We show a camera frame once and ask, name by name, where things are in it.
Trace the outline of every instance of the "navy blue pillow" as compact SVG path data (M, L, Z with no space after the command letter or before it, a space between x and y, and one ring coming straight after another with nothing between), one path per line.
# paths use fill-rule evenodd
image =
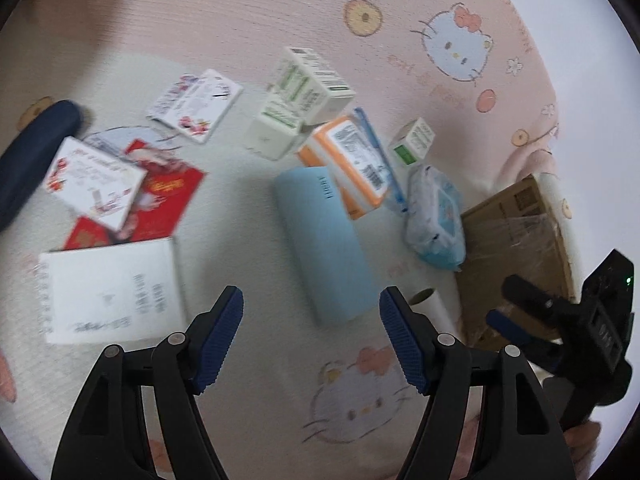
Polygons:
M81 126L78 105L59 101L31 121L0 156L0 232L40 185L63 139L77 135Z

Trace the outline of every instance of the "card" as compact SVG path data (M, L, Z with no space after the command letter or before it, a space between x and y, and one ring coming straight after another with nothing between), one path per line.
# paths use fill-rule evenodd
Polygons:
M196 142L206 142L241 92L242 87L231 79L205 70L158 120Z
M180 79L158 98L156 102L151 105L146 116L150 119L156 119L162 121L166 113L171 109L174 103L184 95L184 93L191 88L199 77L193 74L183 74Z
M125 150L131 162L147 171L122 229L105 229L80 217L66 240L65 249L82 249L171 236L182 213L198 189L204 173L141 139Z
M119 231L146 170L67 137L42 187L81 215Z
M44 253L37 277L48 343L135 341L185 328L171 238Z
M90 134L82 142L129 162L126 151L134 140L142 140L152 148L169 152L180 148L180 143L176 142L178 137L182 139L178 133L164 134L149 126L118 126Z

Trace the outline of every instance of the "plastic bag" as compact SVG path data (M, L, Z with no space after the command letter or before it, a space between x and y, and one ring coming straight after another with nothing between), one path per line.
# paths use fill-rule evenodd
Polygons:
M447 176L420 165L409 177L409 214L404 239L428 264L458 270L464 261L462 197Z

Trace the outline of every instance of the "blue gripper pad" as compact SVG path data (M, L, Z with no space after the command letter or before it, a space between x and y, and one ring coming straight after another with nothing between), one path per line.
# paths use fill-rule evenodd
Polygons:
M400 308L386 289L380 294L380 319L396 352L406 381L415 386L418 393L424 394L430 382L424 374L422 351Z

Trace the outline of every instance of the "finger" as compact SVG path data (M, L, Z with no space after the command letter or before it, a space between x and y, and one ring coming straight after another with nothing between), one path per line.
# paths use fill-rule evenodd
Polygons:
M580 447L593 442L600 434L601 425L599 422L589 420L581 426L576 426L564 432L564 440L569 447Z
M580 462L574 465L575 477L577 480L586 480L591 472L591 463L593 463L593 453L587 454Z
M585 444L584 446L574 447L571 450L571 460L574 461L574 464L577 464L586 457L593 450L593 442L589 444Z

